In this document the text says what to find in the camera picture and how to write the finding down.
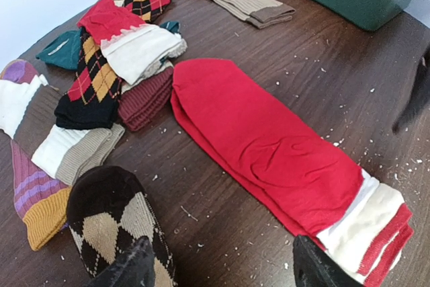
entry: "sock cuff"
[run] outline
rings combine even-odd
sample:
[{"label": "sock cuff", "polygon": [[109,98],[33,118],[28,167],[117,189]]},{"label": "sock cuff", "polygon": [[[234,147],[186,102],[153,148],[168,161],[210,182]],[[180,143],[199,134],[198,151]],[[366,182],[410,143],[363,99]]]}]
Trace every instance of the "sock cuff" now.
[{"label": "sock cuff", "polygon": [[33,251],[43,247],[66,223],[71,188],[65,188],[33,205],[23,218]]}]

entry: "dark brown table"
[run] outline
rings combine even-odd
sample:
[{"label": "dark brown table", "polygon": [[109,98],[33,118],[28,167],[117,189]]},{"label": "dark brown table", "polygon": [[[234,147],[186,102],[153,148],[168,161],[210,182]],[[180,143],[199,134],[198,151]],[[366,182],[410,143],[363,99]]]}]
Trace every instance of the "dark brown table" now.
[{"label": "dark brown table", "polygon": [[[429,113],[400,136],[390,128],[408,97],[430,30],[403,13],[370,34],[311,0],[279,1],[297,13],[291,22],[264,30],[239,21],[211,0],[174,0],[157,23],[181,22],[189,47],[179,60],[233,60],[321,136],[343,140],[340,147],[349,156],[400,190],[414,213],[415,235],[384,286],[428,286]],[[47,67],[34,56],[75,28],[79,17],[21,55],[61,91],[71,86],[73,73]],[[291,234],[180,130],[166,107],[150,126],[127,132],[107,159],[135,172],[148,191],[173,250],[180,286],[294,286]],[[423,163],[415,164],[417,159]],[[0,169],[0,286],[87,282],[70,232],[57,234],[38,252],[30,250],[26,227],[13,208],[11,153],[3,133]]]}]

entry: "maroon sock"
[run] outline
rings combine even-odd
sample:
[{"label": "maroon sock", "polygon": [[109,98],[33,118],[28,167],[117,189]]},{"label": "maroon sock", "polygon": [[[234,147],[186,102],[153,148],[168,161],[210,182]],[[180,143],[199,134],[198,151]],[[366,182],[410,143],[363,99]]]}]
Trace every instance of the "maroon sock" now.
[{"label": "maroon sock", "polygon": [[191,137],[294,235],[315,239],[360,189],[358,165],[231,61],[176,65],[171,103]]}]

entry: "beige sock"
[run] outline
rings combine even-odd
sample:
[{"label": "beige sock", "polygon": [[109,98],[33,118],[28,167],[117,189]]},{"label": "beige sock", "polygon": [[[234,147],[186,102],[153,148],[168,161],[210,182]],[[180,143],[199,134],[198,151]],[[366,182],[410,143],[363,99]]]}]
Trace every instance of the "beige sock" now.
[{"label": "beige sock", "polygon": [[276,0],[213,0],[213,2],[240,20],[260,29],[280,22],[288,22],[296,11]]}]

